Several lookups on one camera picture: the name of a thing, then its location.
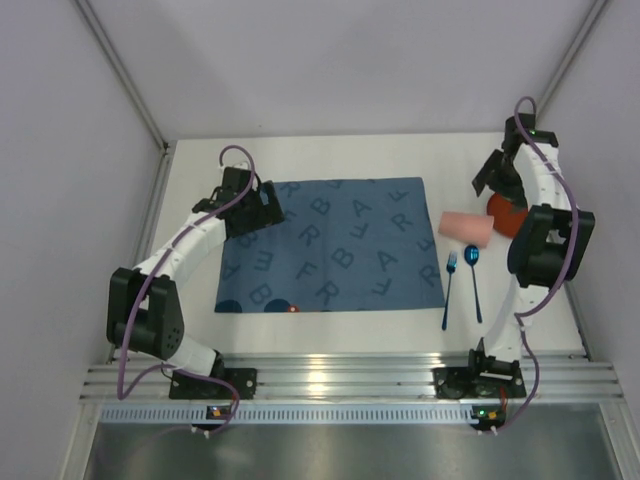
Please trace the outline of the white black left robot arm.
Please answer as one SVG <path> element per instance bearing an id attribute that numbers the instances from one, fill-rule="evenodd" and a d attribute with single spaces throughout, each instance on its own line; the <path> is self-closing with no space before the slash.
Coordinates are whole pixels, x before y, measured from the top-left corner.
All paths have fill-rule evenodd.
<path id="1" fill-rule="evenodd" d="M 186 333 L 179 290 L 226 241 L 284 219 L 273 182 L 261 181 L 250 170 L 225 168 L 221 185 L 193 206 L 170 240 L 137 266 L 112 274 L 108 341 L 190 374 L 220 376 L 224 371 L 221 354 Z"/>

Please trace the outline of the pink plastic cup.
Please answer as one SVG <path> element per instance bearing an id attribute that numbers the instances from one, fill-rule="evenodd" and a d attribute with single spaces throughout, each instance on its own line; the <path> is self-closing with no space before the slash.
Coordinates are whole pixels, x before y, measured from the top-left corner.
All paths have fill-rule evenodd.
<path id="1" fill-rule="evenodd" d="M 446 211 L 441 215 L 438 233 L 461 243 L 486 248 L 493 226 L 493 216 Z"/>

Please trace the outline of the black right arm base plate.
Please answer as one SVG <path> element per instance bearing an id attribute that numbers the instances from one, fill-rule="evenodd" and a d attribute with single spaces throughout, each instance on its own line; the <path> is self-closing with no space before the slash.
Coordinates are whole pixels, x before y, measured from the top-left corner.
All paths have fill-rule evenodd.
<path id="1" fill-rule="evenodd" d="M 481 350 L 469 351 L 466 366 L 434 369 L 433 379 L 438 399 L 499 399 L 502 394 L 519 399 L 527 395 L 517 360 L 501 361 Z"/>

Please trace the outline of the red plastic plate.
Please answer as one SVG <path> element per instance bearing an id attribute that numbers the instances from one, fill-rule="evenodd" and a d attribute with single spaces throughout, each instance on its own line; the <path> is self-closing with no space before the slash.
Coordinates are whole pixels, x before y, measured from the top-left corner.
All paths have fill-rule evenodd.
<path id="1" fill-rule="evenodd" d="M 486 212 L 493 217 L 493 229 L 509 239 L 515 238 L 528 215 L 527 209 L 516 208 L 498 193 L 489 198 Z"/>

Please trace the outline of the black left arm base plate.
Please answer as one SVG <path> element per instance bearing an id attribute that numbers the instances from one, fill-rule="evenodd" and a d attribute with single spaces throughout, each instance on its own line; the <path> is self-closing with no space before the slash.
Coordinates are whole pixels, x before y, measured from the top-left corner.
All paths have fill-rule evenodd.
<path id="1" fill-rule="evenodd" d="M 254 398 L 257 388 L 257 370 L 254 368 L 227 368 L 222 380 L 233 386 L 241 400 Z M 198 380 L 178 372 L 172 374 L 168 394 L 172 400 L 230 400 L 233 392 L 222 385 Z"/>

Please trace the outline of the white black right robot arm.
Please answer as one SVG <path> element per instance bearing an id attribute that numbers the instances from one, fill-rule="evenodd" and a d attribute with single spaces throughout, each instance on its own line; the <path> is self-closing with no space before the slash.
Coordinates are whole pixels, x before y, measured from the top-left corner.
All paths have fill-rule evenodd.
<path id="1" fill-rule="evenodd" d="M 521 335 L 565 282 L 573 280 L 595 227 L 595 216 L 577 207 L 558 163 L 553 132 L 536 128 L 533 113 L 505 121 L 501 148 L 472 180 L 514 214 L 525 215 L 507 253 L 509 288 L 496 320 L 483 337 L 485 351 L 501 361 L 521 357 Z"/>

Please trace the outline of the blue letter-print placemat cloth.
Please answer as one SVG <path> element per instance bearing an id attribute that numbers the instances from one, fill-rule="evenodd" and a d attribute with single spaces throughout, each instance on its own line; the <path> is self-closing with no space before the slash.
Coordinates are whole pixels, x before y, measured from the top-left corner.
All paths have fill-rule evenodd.
<path id="1" fill-rule="evenodd" d="M 278 182 L 282 223 L 226 242 L 218 313 L 445 304 L 419 177 Z"/>

